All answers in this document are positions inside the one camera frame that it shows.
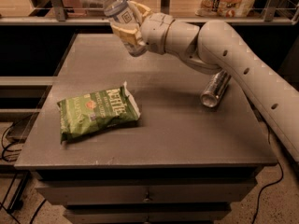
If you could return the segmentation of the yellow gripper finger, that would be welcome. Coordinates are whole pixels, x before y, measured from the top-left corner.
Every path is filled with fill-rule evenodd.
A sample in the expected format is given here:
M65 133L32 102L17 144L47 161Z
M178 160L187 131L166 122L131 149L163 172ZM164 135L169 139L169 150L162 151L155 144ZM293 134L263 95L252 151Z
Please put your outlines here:
M138 23L143 23L144 20L153 14L153 11L144 4L137 3L136 1L128 1L129 8L133 11Z
M140 31L140 26L137 23L112 22L110 26L113 34L119 37L122 41L131 45L145 45Z

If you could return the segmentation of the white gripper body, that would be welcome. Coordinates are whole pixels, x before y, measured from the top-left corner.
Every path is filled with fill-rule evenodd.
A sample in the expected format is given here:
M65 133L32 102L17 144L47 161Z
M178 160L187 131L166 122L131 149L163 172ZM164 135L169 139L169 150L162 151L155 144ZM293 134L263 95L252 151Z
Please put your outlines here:
M172 16L163 13L154 13L144 20L140 30L147 51L157 54L172 53L167 36L174 21Z

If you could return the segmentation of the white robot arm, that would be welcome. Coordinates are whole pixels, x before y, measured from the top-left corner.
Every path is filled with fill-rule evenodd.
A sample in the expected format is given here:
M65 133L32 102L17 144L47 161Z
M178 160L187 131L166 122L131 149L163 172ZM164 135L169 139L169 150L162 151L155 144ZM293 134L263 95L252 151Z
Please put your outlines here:
M221 20L192 25L134 1L129 10L135 21L113 21L114 35L150 52L174 55L204 74L228 72L299 161L299 92L264 63L231 25Z

